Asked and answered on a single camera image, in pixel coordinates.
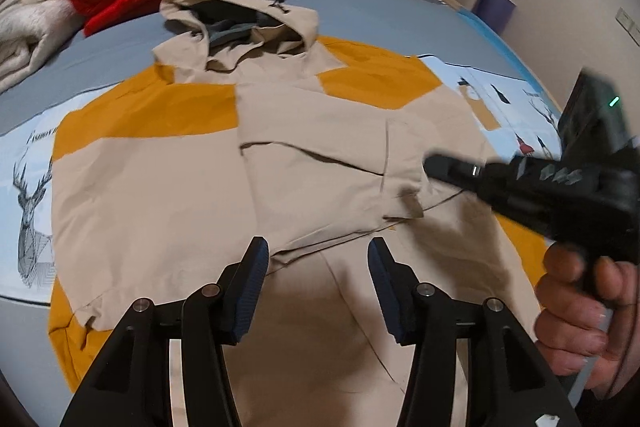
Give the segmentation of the person's right hand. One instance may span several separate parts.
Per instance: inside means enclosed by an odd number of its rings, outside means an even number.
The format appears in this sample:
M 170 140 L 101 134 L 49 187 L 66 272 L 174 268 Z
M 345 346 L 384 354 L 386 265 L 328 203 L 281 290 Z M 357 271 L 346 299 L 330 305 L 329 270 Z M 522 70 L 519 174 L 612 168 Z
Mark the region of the person's right hand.
M 585 262 L 574 247 L 552 244 L 544 269 L 536 286 L 538 350 L 558 376 L 573 375 L 592 360 L 585 387 L 599 399 L 617 395 L 639 370 L 637 265 L 600 258 L 593 269 L 596 298 L 578 286 Z

